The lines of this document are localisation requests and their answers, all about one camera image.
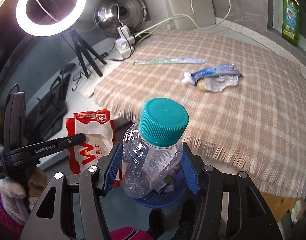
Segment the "stainless steel pot lid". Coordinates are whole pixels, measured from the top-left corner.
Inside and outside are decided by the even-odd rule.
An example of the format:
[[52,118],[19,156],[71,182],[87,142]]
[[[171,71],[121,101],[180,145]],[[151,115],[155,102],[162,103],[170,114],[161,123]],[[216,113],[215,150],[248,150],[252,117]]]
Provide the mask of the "stainless steel pot lid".
[[147,15],[145,3],[142,0],[101,0],[94,12],[95,24],[110,36],[117,36],[119,26],[117,6],[119,5],[120,21],[136,31],[144,23]]

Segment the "green pump cap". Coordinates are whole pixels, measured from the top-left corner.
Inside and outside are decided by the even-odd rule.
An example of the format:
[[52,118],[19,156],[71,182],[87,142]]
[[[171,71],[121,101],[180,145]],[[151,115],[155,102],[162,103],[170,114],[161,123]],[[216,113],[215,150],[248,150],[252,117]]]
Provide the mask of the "green pump cap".
[[148,143],[169,147],[181,138],[188,123],[188,112],[179,103],[167,98],[152,98],[143,106],[139,130]]

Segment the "metal screw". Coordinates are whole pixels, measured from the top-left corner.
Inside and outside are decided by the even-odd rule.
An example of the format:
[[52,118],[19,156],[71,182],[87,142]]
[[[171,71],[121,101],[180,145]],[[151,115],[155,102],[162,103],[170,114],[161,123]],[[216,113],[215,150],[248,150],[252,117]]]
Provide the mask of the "metal screw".
[[246,177],[247,177],[247,174],[246,174],[246,172],[244,172],[244,171],[239,172],[238,175],[239,175],[241,178],[246,178]]
[[63,177],[63,173],[62,172],[58,172],[58,173],[56,173],[55,175],[54,175],[54,178],[56,178],[56,179],[60,179],[60,178],[62,178]]
[[97,171],[97,166],[89,167],[89,172],[95,172],[95,171]]
[[205,165],[204,170],[205,171],[213,171],[213,167],[211,165]]

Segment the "blue gripper pad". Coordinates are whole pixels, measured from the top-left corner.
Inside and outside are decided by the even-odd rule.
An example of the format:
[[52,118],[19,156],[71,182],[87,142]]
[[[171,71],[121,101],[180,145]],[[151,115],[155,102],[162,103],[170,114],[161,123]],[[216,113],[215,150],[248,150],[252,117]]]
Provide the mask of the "blue gripper pad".
[[197,195],[198,192],[200,191],[200,187],[198,186],[198,183],[197,183],[197,173],[195,169],[193,168],[193,165],[185,149],[183,149],[181,165],[182,165],[182,169],[185,175],[186,182],[189,186],[189,189],[192,190],[195,195]]
[[123,155],[122,144],[120,144],[110,163],[109,168],[107,169],[104,175],[104,186],[102,190],[104,191],[105,195],[107,195],[112,190],[117,172],[122,164],[122,155]]

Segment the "tripod leg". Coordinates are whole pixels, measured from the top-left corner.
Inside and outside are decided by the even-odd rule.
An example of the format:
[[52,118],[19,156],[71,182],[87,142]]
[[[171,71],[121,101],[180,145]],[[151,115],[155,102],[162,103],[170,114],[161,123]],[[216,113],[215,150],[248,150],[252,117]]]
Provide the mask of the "tripod leg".
[[92,56],[90,55],[89,51],[87,50],[87,48],[84,46],[84,43],[79,43],[80,46],[80,50],[81,52],[84,54],[84,56],[86,57],[87,61],[91,64],[91,66],[94,68],[95,72],[102,77],[103,73],[102,71],[99,69],[98,65],[95,63],[94,59],[92,58]]
[[90,44],[88,44],[85,40],[83,40],[83,44],[85,45],[85,47],[94,55],[96,56],[96,58],[101,61],[104,65],[106,65],[106,61],[104,59],[102,59],[102,57],[90,46]]
[[84,63],[84,60],[83,60],[83,57],[82,57],[82,54],[81,54],[81,49],[77,44],[74,44],[74,47],[75,47],[75,51],[76,51],[76,54],[77,54],[77,58],[82,65],[84,74],[85,74],[86,78],[89,78],[89,73],[88,73],[87,68],[85,66],[85,63]]

